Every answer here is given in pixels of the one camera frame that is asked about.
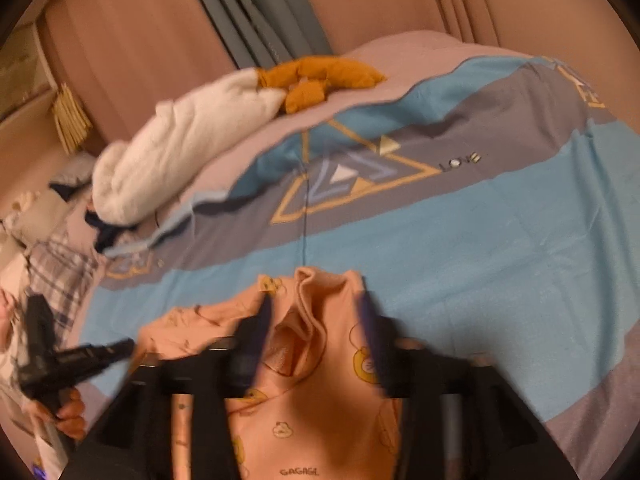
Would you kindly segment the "person's left hand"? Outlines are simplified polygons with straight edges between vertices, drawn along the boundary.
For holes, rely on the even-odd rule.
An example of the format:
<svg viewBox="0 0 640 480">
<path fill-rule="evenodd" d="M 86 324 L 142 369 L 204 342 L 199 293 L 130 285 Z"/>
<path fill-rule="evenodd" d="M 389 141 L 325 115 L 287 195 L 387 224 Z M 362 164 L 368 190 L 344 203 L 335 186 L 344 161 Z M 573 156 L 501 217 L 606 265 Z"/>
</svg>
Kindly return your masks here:
<svg viewBox="0 0 640 480">
<path fill-rule="evenodd" d="M 45 424 L 52 424 L 58 431 L 75 441 L 81 441 L 86 435 L 85 402 L 77 388 L 63 391 L 65 403 L 52 413 L 42 403 L 36 400 L 24 399 L 23 411 L 29 417 L 37 432 Z"/>
</svg>

